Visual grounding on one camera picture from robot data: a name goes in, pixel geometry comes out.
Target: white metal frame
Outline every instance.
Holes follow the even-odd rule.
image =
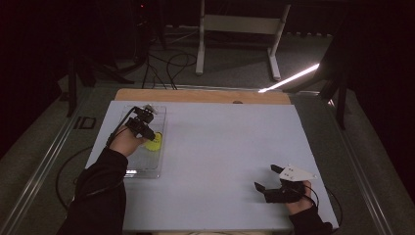
[[[196,62],[196,74],[204,73],[205,63],[205,30],[250,32],[275,35],[274,44],[268,48],[268,59],[275,80],[281,79],[275,53],[285,26],[285,22],[291,5],[285,5],[282,16],[279,19],[247,18],[219,15],[205,15],[205,0],[201,0],[201,21],[198,59]]]

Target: bright light beam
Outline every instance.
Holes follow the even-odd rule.
[[[299,73],[297,73],[297,74],[295,74],[295,75],[293,75],[293,76],[291,76],[291,77],[289,77],[289,78],[287,78],[287,79],[285,79],[285,80],[283,80],[283,81],[281,81],[281,82],[278,82],[277,84],[275,84],[275,85],[273,85],[273,86],[270,86],[270,87],[268,87],[268,88],[262,88],[262,89],[260,89],[260,90],[258,91],[258,93],[264,93],[264,92],[266,92],[266,91],[269,91],[269,90],[275,89],[275,88],[277,88],[277,87],[280,87],[280,86],[282,86],[282,85],[284,85],[284,84],[287,84],[287,83],[289,83],[290,81],[295,80],[295,79],[297,79],[297,78],[299,78],[299,77],[301,77],[301,76],[303,76],[303,75],[306,75],[307,73],[309,73],[309,72],[311,72],[311,71],[315,71],[315,70],[317,70],[317,68],[318,68],[318,66],[319,66],[319,65],[320,65],[320,64],[317,64],[317,65],[315,65],[315,66],[313,66],[313,67],[310,67],[310,68],[308,68],[308,69],[306,69],[306,70],[303,70],[303,71],[301,71],[301,72],[299,72]]]

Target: white tabletop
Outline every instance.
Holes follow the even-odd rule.
[[[317,175],[311,183],[319,214],[338,227],[294,106],[150,103],[166,106],[161,176],[124,180],[124,230],[288,230],[285,207],[266,204],[254,188],[255,181],[279,188],[270,165],[288,164]],[[124,107],[146,104],[111,102],[87,166],[95,163]]]

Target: white tag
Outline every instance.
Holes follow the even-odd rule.
[[[295,181],[315,179],[317,178],[317,175],[309,173],[303,169],[300,169],[296,166],[289,164],[280,173],[280,178],[295,182]]]

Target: hand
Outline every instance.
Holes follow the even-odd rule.
[[[302,182],[305,186],[305,196],[311,197],[311,183],[309,181],[303,181]],[[289,203],[285,204],[288,211],[290,212],[290,215],[296,214],[298,212],[305,211],[307,209],[310,209],[312,206],[312,203],[305,197],[302,197],[298,202],[296,203]]]
[[[147,139],[143,137],[136,138],[131,130],[123,125],[116,133],[115,139],[110,145],[110,149],[128,157],[134,153],[138,146],[144,144],[146,141]]]

